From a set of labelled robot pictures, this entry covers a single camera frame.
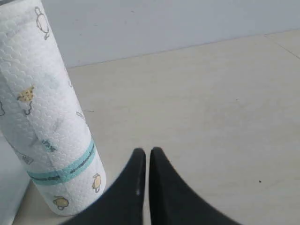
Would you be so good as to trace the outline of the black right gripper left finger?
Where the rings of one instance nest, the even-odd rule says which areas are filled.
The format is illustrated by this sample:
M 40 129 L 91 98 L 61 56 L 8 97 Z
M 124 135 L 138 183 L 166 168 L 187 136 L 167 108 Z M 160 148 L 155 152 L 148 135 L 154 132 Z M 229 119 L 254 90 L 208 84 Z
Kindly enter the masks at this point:
M 142 225 L 146 155 L 136 148 L 115 182 L 65 225 Z

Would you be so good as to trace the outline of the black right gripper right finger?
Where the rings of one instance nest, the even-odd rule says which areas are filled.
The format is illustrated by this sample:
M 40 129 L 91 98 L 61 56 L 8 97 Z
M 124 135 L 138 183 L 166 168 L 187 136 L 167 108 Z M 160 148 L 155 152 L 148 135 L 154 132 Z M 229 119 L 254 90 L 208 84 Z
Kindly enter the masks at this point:
M 237 225 L 202 199 L 176 172 L 162 148 L 150 153 L 150 218 L 153 225 Z

